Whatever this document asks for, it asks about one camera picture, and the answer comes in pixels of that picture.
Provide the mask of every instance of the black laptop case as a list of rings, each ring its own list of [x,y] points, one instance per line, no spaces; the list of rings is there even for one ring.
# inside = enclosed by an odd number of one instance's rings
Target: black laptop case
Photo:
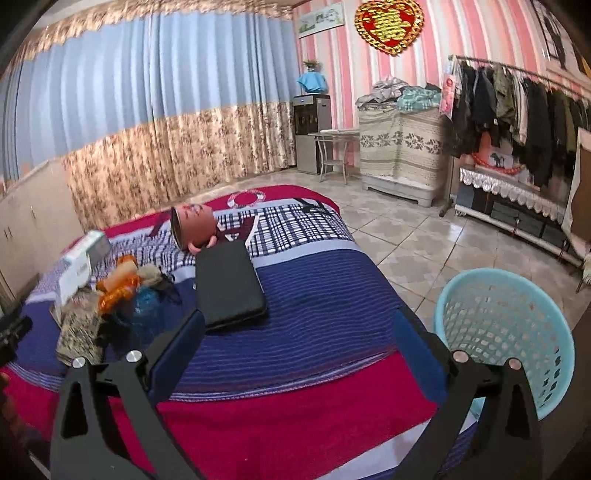
[[[196,256],[197,308],[207,330],[263,317],[267,301],[241,240],[203,248]]]

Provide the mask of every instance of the blue curtain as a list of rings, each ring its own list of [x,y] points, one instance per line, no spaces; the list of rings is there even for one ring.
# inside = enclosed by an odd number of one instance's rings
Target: blue curtain
[[[0,173],[17,179],[26,164],[164,118],[289,102],[295,47],[291,21],[252,13],[152,14],[86,31],[0,81]]]

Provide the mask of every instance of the light blue plastic basket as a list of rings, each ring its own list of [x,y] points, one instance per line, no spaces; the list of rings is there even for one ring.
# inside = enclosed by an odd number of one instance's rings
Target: light blue plastic basket
[[[538,418],[550,413],[569,388],[574,343],[560,309],[537,285],[496,268],[460,273],[443,289],[435,310],[435,333],[475,361],[502,365],[521,360]],[[478,418],[484,399],[470,408]]]

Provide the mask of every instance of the doll head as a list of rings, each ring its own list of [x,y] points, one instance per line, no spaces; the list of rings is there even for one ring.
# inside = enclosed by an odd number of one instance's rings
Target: doll head
[[[207,205],[179,205],[171,209],[170,226],[177,246],[196,253],[201,247],[212,244],[217,220]]]

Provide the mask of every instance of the white cabinet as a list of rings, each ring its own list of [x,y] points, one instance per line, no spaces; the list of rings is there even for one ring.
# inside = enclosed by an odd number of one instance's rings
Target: white cabinet
[[[0,295],[17,297],[83,234],[61,164],[37,167],[0,199]]]

